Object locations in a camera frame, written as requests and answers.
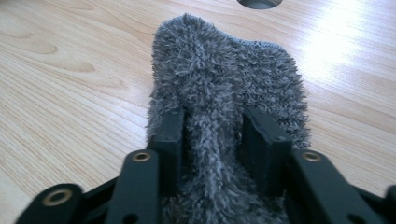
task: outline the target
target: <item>gray fleece sock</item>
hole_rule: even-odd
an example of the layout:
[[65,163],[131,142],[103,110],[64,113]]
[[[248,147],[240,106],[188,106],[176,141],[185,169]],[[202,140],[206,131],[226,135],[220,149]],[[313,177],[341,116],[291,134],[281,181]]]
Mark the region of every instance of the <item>gray fleece sock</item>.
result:
[[148,138],[165,112],[182,107],[191,147],[182,192],[163,201],[164,223],[288,223],[282,199],[257,195],[235,150],[244,106],[270,113],[294,149],[309,146],[294,60],[276,44],[237,39],[191,15],[161,25],[152,56]]

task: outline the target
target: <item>metal grommet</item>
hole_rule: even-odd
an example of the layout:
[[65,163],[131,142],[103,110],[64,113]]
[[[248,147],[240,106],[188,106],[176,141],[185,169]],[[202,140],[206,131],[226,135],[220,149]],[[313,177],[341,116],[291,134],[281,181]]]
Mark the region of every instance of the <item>metal grommet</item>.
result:
[[303,153],[303,157],[308,161],[321,161],[321,157],[315,152],[305,152]]
[[140,152],[134,155],[133,160],[134,161],[148,161],[151,158],[149,153],[147,152]]
[[49,193],[43,200],[45,206],[56,206],[61,203],[67,202],[73,195],[70,189],[56,189]]

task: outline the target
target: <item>wooden table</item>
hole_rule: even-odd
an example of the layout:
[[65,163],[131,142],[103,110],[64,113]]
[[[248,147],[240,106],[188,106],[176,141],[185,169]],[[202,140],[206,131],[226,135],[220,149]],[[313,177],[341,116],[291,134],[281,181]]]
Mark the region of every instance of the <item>wooden table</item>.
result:
[[146,145],[151,43],[188,12],[296,60],[312,149],[350,183],[396,184],[396,4],[284,0],[0,1],[0,223],[58,183],[85,190],[116,176]]

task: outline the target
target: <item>wood grain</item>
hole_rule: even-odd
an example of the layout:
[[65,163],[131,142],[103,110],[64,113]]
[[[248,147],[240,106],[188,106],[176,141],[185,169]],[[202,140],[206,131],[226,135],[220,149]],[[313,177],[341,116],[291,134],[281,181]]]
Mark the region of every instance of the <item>wood grain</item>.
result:
[[396,4],[284,0],[0,1],[0,223],[41,190],[92,189],[145,147],[151,43],[190,13],[296,60],[312,148],[377,195],[396,184]]

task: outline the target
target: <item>fuzzy fabric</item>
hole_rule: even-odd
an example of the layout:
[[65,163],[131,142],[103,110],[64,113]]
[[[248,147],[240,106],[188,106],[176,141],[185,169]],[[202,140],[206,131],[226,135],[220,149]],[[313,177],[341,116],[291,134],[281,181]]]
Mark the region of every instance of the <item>fuzzy fabric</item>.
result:
[[235,150],[244,106],[272,114],[294,149],[308,147],[294,60],[276,44],[237,39],[192,15],[161,25],[152,57],[148,139],[164,113],[182,107],[191,148],[182,192],[163,201],[164,223],[288,223],[282,199],[257,195]]

